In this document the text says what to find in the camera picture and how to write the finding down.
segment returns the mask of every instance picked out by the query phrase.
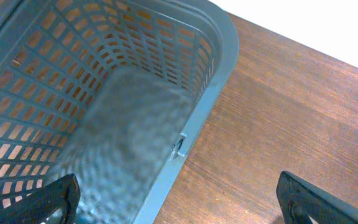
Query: white wall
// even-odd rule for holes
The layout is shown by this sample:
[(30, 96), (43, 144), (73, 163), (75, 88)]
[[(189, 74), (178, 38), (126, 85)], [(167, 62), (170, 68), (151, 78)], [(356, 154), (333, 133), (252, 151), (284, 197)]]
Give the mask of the white wall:
[(227, 12), (358, 67), (358, 1), (210, 1)]

